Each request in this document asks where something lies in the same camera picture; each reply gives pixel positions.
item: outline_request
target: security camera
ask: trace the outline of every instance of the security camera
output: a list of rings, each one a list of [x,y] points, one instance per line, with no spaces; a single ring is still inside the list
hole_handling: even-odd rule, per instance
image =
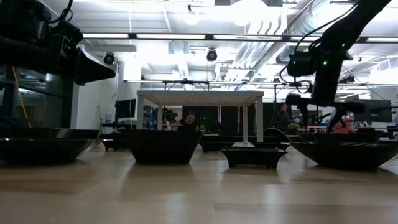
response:
[[[214,62],[215,60],[217,60],[217,53],[216,53],[216,49],[210,49],[209,52],[207,53],[207,61],[209,62]]]
[[[107,65],[113,65],[116,63],[116,59],[114,57],[113,52],[107,52],[105,57],[104,57],[104,63]]]

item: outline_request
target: man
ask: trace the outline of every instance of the man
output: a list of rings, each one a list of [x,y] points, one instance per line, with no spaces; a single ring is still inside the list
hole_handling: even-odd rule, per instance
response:
[[[180,124],[181,126],[178,127],[179,131],[199,131],[199,127],[195,122],[195,113],[189,112],[186,119],[182,119],[177,121],[174,124]]]
[[[287,112],[287,105],[285,103],[282,106],[280,106],[277,116],[278,116],[278,120],[283,123],[288,123],[290,121],[290,115]]]

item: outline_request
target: computer monitor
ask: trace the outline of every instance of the computer monitor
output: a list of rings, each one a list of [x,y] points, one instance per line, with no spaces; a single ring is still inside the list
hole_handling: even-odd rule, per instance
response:
[[[136,99],[116,102],[117,118],[134,118],[136,116]]]
[[[354,100],[365,104],[365,113],[354,113],[355,121],[392,122],[389,100]]]

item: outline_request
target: black robotic arm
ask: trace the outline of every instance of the black robotic arm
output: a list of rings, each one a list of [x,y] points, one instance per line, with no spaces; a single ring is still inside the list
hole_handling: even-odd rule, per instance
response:
[[[358,0],[346,17],[335,22],[310,45],[308,52],[295,51],[290,56],[288,74],[301,77],[315,73],[315,82],[311,99],[290,94],[286,97],[286,103],[299,106],[302,113],[308,104],[335,107],[338,112],[330,120],[329,132],[348,110],[363,113],[365,107],[361,103],[335,102],[341,67],[344,60],[351,59],[348,50],[354,45],[363,29],[390,1]]]

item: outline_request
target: fluorescent light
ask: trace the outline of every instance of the fluorescent light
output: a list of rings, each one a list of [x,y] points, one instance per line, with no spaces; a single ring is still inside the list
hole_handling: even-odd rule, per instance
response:
[[[213,81],[209,84],[242,85],[244,82]]]
[[[129,83],[163,83],[160,80],[125,80],[125,82]]]
[[[214,35],[215,40],[263,40],[263,41],[281,41],[281,36],[271,35]]]
[[[195,39],[202,40],[205,34],[137,34],[137,39]]]
[[[291,37],[289,40],[298,42],[301,40],[301,38],[303,38],[303,37]],[[318,40],[319,38],[320,38],[320,36],[309,36],[309,37],[304,38],[302,42],[313,42],[313,41]]]
[[[288,43],[286,43],[286,44],[287,44],[288,46],[293,46],[293,47],[297,46],[297,43],[294,43],[294,42],[288,42]],[[300,43],[300,47],[309,47],[310,44],[311,44],[311,43],[309,43],[309,42]]]
[[[91,39],[128,39],[129,34],[83,34],[83,38]]]
[[[398,37],[369,37],[366,42],[398,42]]]

